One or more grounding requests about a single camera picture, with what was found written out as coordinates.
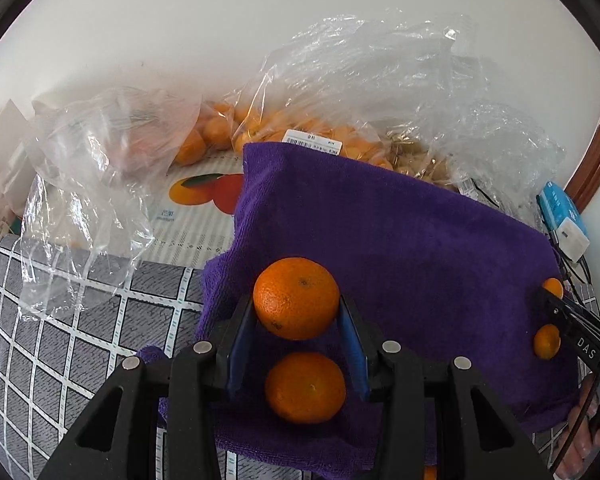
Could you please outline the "person's right hand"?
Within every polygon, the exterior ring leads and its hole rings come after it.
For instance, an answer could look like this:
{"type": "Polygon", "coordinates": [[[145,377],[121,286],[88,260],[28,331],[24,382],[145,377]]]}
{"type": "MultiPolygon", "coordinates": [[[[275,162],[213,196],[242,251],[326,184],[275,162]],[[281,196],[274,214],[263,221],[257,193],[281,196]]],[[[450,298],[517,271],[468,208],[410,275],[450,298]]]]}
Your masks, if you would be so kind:
{"type": "MultiPolygon", "coordinates": [[[[568,429],[559,439],[559,446],[563,446],[568,438],[571,427],[576,423],[580,414],[581,408],[585,404],[588,394],[593,385],[593,375],[588,374],[583,379],[580,390],[580,398],[578,404],[569,412],[567,425],[568,429]]],[[[595,434],[590,429],[591,419],[596,415],[598,406],[600,405],[600,396],[598,392],[594,393],[592,401],[588,406],[588,414],[582,420],[578,432],[574,436],[564,458],[556,469],[555,477],[559,479],[577,479],[592,453],[600,448],[600,429],[595,434]]]]}

